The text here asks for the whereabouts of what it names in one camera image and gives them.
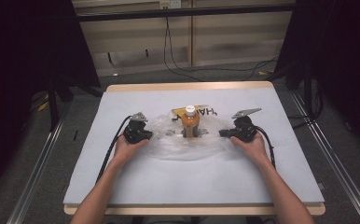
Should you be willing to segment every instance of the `plastic bag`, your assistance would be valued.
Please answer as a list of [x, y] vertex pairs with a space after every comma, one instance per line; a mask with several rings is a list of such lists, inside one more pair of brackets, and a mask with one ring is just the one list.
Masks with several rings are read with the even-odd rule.
[[183, 137], [181, 120], [173, 121], [171, 116], [159, 116], [149, 126], [153, 132], [150, 143], [145, 147], [147, 156], [169, 161], [196, 161], [233, 149], [232, 143], [220, 137], [218, 131], [233, 128], [233, 124], [217, 116], [201, 116], [200, 136]]

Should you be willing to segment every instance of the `orange bottle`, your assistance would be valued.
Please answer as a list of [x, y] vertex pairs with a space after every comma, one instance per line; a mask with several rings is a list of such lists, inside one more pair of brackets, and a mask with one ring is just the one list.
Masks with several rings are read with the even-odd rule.
[[198, 137], [198, 125], [200, 124], [200, 114], [197, 113], [195, 106], [188, 105], [186, 107], [186, 113], [181, 117], [183, 123], [184, 132], [183, 137], [192, 138]]

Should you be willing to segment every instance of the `cable on floor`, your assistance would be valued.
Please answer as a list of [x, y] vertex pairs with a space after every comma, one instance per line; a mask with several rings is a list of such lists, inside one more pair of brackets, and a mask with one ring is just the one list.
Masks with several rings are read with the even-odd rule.
[[249, 75], [248, 77], [242, 79], [241, 81], [245, 81], [249, 78], [251, 78], [255, 71], [258, 69], [258, 68], [261, 68], [261, 67], [264, 67], [266, 66], [267, 64], [269, 63], [273, 63], [273, 62], [277, 62], [277, 58], [278, 57], [274, 57], [270, 60], [267, 60], [267, 61], [264, 61], [264, 62], [260, 62], [258, 64], [256, 64], [253, 68], [247, 68], [247, 69], [232, 69], [232, 68], [195, 68], [195, 69], [184, 69], [184, 68], [181, 68], [177, 65], [177, 63], [175, 62], [174, 60], [174, 56], [173, 56], [173, 45], [172, 45], [172, 36], [171, 36], [171, 28], [169, 26], [169, 20], [168, 18], [166, 18], [166, 32], [165, 32], [165, 45], [164, 45], [164, 49], [163, 49], [163, 61], [165, 63], [165, 66], [168, 68], [169, 71], [171, 71], [172, 73], [178, 75], [178, 76], [184, 76], [184, 77], [190, 77], [192, 79], [195, 79], [195, 80], [198, 80], [200, 82], [204, 82], [204, 80], [202, 79], [199, 79], [197, 77], [193, 77], [193, 76], [190, 76], [190, 75], [187, 75], [187, 74], [183, 74], [183, 73], [178, 73], [178, 72], [175, 72], [173, 69], [171, 69], [169, 67], [169, 65], [166, 63], [166, 47], [167, 47], [167, 38], [169, 37], [169, 46], [170, 46], [170, 53], [171, 53], [171, 58], [172, 58], [172, 61], [173, 61], [173, 64], [174, 66], [180, 70], [180, 71], [183, 71], [183, 72], [198, 72], [198, 71], [234, 71], [234, 72], [249, 72], [249, 71], [252, 71], [251, 75]]

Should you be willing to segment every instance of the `black cable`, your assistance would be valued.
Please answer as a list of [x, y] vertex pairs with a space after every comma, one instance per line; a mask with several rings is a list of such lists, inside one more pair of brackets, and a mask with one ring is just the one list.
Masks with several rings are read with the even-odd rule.
[[258, 68], [261, 68], [261, 67], [264, 67], [265, 65], [267, 65], [268, 63], [272, 63], [272, 62], [277, 62], [277, 58], [278, 57], [274, 57], [268, 61], [264, 61], [264, 62], [260, 62], [258, 64], [256, 64], [253, 68], [248, 68], [248, 69], [232, 69], [232, 68], [195, 68], [195, 69], [184, 69], [184, 68], [181, 68], [177, 65], [176, 61], [174, 60], [174, 57], [173, 57], [173, 45], [172, 45], [172, 36], [171, 36], [171, 28], [169, 27], [169, 21], [168, 21], [168, 18], [166, 18], [166, 32], [165, 32], [165, 47], [164, 47], [164, 51], [163, 51], [163, 61], [166, 65], [166, 67], [171, 71], [173, 72], [174, 74], [176, 75], [179, 75], [179, 76], [185, 76], [185, 77], [191, 77], [193, 79], [196, 79], [198, 81], [201, 81], [203, 82], [203, 80], [199, 79], [199, 78], [196, 78], [196, 77], [192, 77], [192, 76], [189, 76], [189, 75], [186, 75], [186, 74], [181, 74], [181, 73], [176, 73], [174, 72], [171, 68], [169, 68], [168, 64], [166, 63], [166, 39], [167, 37], [169, 36], [169, 44], [170, 44], [170, 49], [171, 49], [171, 57], [172, 57], [172, 61], [173, 61], [173, 64], [174, 66], [183, 71], [183, 72], [198, 72], [198, 71], [234, 71], [234, 72], [248, 72], [248, 71], [253, 71], [252, 74], [243, 79], [242, 81], [245, 81], [249, 78], [251, 78], [256, 69]]
[[262, 128], [260, 128], [258, 126], [255, 126], [255, 127], [257, 130], [259, 130], [265, 136], [265, 139], [267, 140], [268, 146], [270, 147], [270, 163], [272, 163], [273, 167], [276, 170], [275, 154], [273, 153], [273, 146], [270, 143], [270, 139], [268, 138], [267, 133]]
[[197, 78], [197, 77], [192, 77], [192, 76], [189, 76], [187, 74], [182, 74], [182, 73], [177, 73], [177, 72], [174, 72], [174, 70], [172, 70], [168, 64], [166, 63], [166, 39], [167, 39], [167, 36], [169, 34], [169, 41], [170, 41], [170, 45], [171, 45], [171, 54], [172, 54], [172, 58], [173, 58], [173, 53], [172, 53], [172, 38], [171, 38], [171, 31], [169, 29], [169, 23], [168, 23], [168, 18], [166, 18], [166, 32], [165, 32], [165, 46], [163, 48], [163, 62], [165, 63], [165, 66], [168, 68], [169, 71], [171, 71], [172, 73], [174, 73], [175, 75], [178, 75], [178, 76], [182, 76], [182, 77], [190, 77], [192, 79], [195, 79], [197, 81], [200, 81], [200, 82], [204, 82], [203, 80]]
[[105, 166], [107, 165], [108, 158], [110, 157], [110, 154], [111, 154], [111, 151], [113, 150], [114, 144], [117, 142], [117, 140], [119, 138], [118, 134], [119, 134], [119, 132], [121, 132], [122, 126], [124, 126], [125, 121], [127, 121], [127, 119], [130, 119], [130, 118], [131, 118], [131, 116], [128, 116], [127, 118], [125, 118], [124, 121], [122, 121], [121, 125], [119, 126], [118, 131], [117, 131], [116, 135], [114, 136], [113, 141], [111, 142], [110, 147], [108, 148], [108, 150], [106, 152], [106, 155], [104, 157], [104, 163], [102, 164], [101, 171], [98, 174], [98, 178], [96, 179], [96, 182], [98, 182], [98, 180], [102, 177], [102, 175], [104, 173], [104, 169], [105, 169]]

